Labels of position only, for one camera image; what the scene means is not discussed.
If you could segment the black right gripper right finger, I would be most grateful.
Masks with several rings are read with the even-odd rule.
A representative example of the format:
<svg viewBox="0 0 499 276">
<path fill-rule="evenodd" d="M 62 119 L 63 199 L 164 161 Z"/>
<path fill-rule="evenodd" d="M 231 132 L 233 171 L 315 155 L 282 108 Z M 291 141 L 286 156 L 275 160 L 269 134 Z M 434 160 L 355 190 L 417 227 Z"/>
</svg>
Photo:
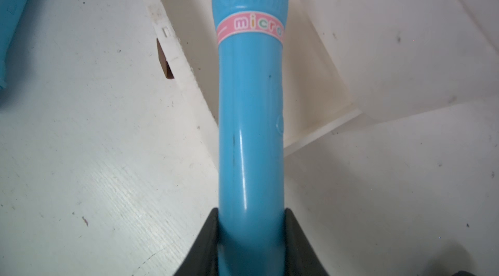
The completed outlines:
<svg viewBox="0 0 499 276">
<path fill-rule="evenodd" d="M 329 275 L 290 208 L 285 210 L 285 275 Z"/>
</svg>

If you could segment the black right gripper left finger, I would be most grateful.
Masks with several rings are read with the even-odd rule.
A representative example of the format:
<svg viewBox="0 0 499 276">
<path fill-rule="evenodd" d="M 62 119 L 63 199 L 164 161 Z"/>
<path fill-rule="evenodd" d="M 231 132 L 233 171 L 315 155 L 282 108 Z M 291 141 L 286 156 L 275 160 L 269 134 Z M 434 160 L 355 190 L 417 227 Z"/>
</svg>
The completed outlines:
<svg viewBox="0 0 499 276">
<path fill-rule="evenodd" d="M 213 208 L 174 276 L 218 276 L 218 209 Z"/>
</svg>

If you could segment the white bottom drawer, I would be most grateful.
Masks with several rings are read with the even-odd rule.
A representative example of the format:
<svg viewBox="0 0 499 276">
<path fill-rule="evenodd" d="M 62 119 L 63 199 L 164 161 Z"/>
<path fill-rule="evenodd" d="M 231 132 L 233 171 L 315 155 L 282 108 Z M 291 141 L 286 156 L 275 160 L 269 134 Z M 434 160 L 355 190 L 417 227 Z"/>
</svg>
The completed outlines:
<svg viewBox="0 0 499 276">
<path fill-rule="evenodd" d="M 143 0 L 203 143 L 219 158 L 219 64 L 211 0 Z M 283 51 L 284 153 L 360 115 L 300 0 L 289 0 Z"/>
</svg>

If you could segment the slim blue toy microphone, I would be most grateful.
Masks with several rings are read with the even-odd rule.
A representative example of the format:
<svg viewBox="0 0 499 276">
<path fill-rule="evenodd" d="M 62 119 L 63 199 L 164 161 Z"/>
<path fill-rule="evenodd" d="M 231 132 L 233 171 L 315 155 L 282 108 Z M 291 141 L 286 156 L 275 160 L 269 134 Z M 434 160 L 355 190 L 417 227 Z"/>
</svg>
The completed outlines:
<svg viewBox="0 0 499 276">
<path fill-rule="evenodd" d="M 211 0 L 219 58 L 221 275 L 285 273 L 283 45 L 289 0 Z"/>
</svg>

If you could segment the white three-drawer cabinet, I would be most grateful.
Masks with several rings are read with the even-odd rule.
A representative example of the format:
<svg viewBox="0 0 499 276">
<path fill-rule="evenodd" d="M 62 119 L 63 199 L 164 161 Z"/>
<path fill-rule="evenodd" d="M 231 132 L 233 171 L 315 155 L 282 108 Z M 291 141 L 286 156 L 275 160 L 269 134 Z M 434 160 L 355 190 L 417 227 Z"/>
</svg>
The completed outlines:
<svg viewBox="0 0 499 276">
<path fill-rule="evenodd" d="M 498 0 L 301 0 L 356 105 L 384 122 L 498 93 Z"/>
</svg>

